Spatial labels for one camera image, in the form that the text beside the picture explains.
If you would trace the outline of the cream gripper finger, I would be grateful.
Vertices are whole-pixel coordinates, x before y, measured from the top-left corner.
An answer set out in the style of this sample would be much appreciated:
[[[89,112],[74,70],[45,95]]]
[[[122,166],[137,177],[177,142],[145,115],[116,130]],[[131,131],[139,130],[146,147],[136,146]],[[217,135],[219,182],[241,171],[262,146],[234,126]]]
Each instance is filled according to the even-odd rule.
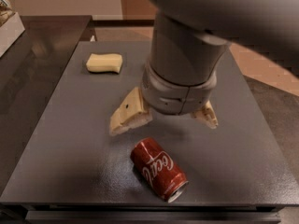
[[[213,106],[209,101],[200,109],[192,112],[191,117],[204,123],[210,129],[216,129],[219,125]]]
[[[110,118],[109,134],[114,136],[130,129],[144,126],[152,121],[149,105],[144,101],[141,90],[133,88]]]

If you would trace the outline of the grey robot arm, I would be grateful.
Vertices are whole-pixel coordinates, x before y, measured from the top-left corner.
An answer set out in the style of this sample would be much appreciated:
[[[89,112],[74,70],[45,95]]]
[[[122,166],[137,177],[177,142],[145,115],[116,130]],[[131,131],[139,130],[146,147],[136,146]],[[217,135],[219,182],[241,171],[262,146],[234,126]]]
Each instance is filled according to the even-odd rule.
[[[209,97],[231,43],[298,72],[299,0],[150,1],[158,9],[150,56],[141,85],[110,118],[113,135],[149,123],[152,110],[217,127]]]

